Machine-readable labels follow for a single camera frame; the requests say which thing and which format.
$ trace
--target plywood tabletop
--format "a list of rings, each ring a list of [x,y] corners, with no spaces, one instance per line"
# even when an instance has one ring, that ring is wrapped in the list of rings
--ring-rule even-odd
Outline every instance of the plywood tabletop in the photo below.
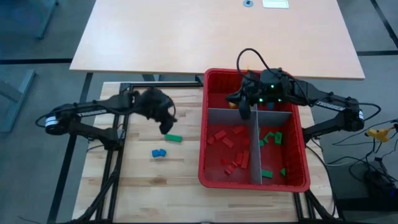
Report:
[[[97,0],[70,66],[86,72],[201,74],[236,68],[243,49],[296,77],[364,79],[336,0]],[[241,68],[263,70],[254,53]]]
[[[101,99],[118,93],[119,83],[105,83]],[[201,130],[201,88],[162,88],[173,98],[178,122],[171,134],[184,137],[181,144],[164,141],[158,123],[132,115],[126,137],[114,222],[295,222],[292,193],[260,190],[209,189],[198,180]],[[313,124],[309,108],[300,108],[302,126]],[[95,126],[112,126],[112,115],[100,115]],[[322,157],[314,144],[311,148]],[[166,149],[167,157],[153,159],[151,150]],[[87,209],[100,190],[106,151],[87,153],[73,218]],[[311,189],[320,203],[333,210],[330,183],[318,159],[307,151]],[[304,210],[305,200],[302,196]]]

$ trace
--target red plastic bin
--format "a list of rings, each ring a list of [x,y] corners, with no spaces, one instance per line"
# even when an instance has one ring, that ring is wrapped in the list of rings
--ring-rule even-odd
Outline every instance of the red plastic bin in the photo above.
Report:
[[[235,168],[231,175],[225,170],[232,166],[240,152],[249,150],[247,139],[249,130],[238,134],[233,132],[236,125],[209,124],[209,108],[229,109],[225,97],[239,89],[242,76],[236,70],[212,68],[205,73],[205,87],[203,90],[203,111],[201,122],[201,143],[199,159],[199,181],[205,187],[226,189],[251,189],[284,192],[304,192],[310,188],[305,145],[300,124],[299,109],[291,103],[274,103],[273,111],[291,112],[290,117],[282,126],[260,126],[259,139],[272,131],[282,133],[282,145],[274,144],[274,138],[261,148],[261,169],[273,172],[271,179],[263,177],[262,184],[251,182],[251,167],[247,169]],[[259,111],[266,111],[266,105],[259,105]],[[228,147],[222,139],[207,142],[210,137],[220,131],[226,132],[226,137],[233,142]],[[285,168],[286,176],[280,174]]]

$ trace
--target gray floor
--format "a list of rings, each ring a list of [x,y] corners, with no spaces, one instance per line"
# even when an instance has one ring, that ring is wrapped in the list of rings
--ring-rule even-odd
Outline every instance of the gray floor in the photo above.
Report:
[[[10,2],[17,2],[17,9],[9,10]],[[79,39],[90,15],[94,0],[63,0],[56,8],[45,39],[34,39],[34,28],[26,24],[26,16],[33,24],[40,19],[35,16],[25,0],[0,1],[0,59],[21,58],[72,58]],[[338,1],[355,49],[397,50],[385,30],[372,4],[368,0]],[[383,13],[398,33],[398,2],[377,0]],[[325,91],[334,91],[341,96],[352,96],[361,102],[377,103],[382,112],[367,124],[397,118],[398,56],[360,57],[365,72],[365,81],[309,80]],[[0,78],[18,86],[27,69],[34,68],[37,76],[12,133],[0,136],[0,222],[27,223],[17,218],[22,216],[45,223],[49,214],[52,196],[60,172],[68,136],[49,136],[34,125],[34,120],[61,103],[78,101],[84,82],[84,74],[68,71],[67,64],[52,65],[0,65]],[[193,77],[166,77],[167,80],[186,80]],[[91,82],[88,99],[97,99],[103,82],[142,81],[139,75],[97,74]],[[0,116],[6,105],[0,99]],[[363,107],[365,116],[374,109]],[[333,112],[320,108],[313,109],[315,122],[330,119]],[[339,132],[323,136],[321,144],[326,161],[341,156],[363,156],[370,146],[335,147],[331,144],[350,133]],[[368,141],[360,135],[348,142]],[[380,155],[392,150],[394,141],[383,144]],[[72,215],[76,193],[85,160],[87,142],[79,138],[73,155],[72,167],[62,198],[58,216],[59,222],[68,221]],[[398,177],[397,154],[384,159],[391,175]],[[331,169],[333,188],[339,198],[352,195],[349,190],[358,184],[341,181],[341,174]],[[397,216],[389,213],[345,212],[349,220],[362,220],[374,223],[393,223]]]

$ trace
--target red block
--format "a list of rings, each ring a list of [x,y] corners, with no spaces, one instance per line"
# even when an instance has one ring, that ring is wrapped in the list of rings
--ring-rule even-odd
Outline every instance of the red block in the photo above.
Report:
[[[241,165],[242,169],[248,168],[249,157],[250,157],[250,152],[248,150],[245,150],[243,152],[243,160],[242,160],[242,165]]]
[[[238,133],[241,133],[242,131],[244,131],[246,128],[244,127],[244,126],[239,126],[239,127],[236,127],[236,128],[234,128],[232,131],[235,133],[235,134],[238,134]]]
[[[227,137],[223,139],[223,143],[226,144],[229,148],[232,148],[234,146],[234,143],[231,142]]]
[[[217,134],[214,135],[214,137],[219,140],[220,138],[226,136],[226,132],[224,130],[218,132]]]
[[[245,146],[250,145],[250,139],[245,139],[245,140],[243,140],[243,144],[244,144]]]
[[[213,144],[213,142],[214,142],[214,137],[210,137],[207,139],[208,144]]]
[[[225,169],[225,172],[226,172],[228,175],[231,175],[232,172],[234,172],[234,170],[235,170],[235,168],[234,168],[233,166],[229,165],[228,168]]]
[[[237,165],[241,165],[241,164],[242,164],[242,160],[243,160],[243,153],[242,153],[242,152],[239,152],[239,153],[236,155],[235,162],[236,162]]]
[[[221,164],[222,165],[229,164],[229,161],[227,159],[221,159]]]

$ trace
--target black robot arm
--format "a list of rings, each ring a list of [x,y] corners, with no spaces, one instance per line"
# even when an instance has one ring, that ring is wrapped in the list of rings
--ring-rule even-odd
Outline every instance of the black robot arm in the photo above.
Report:
[[[356,99],[320,91],[311,83],[293,78],[281,68],[264,70],[261,74],[248,72],[242,80],[241,88],[226,99],[239,105],[242,119],[249,119],[250,105],[255,103],[317,105],[338,112],[331,120],[303,128],[305,142],[333,131],[358,131],[364,127],[363,112]]]
[[[80,122],[80,118],[99,114],[129,115],[137,113],[147,119],[160,122],[160,132],[167,134],[175,119],[175,105],[172,99],[156,88],[148,88],[140,94],[128,90],[120,92],[107,100],[94,100],[87,103],[65,104],[54,108],[45,118],[45,131],[52,135],[77,134],[88,139],[99,139],[107,150],[118,150],[118,131],[115,128],[100,129]]]

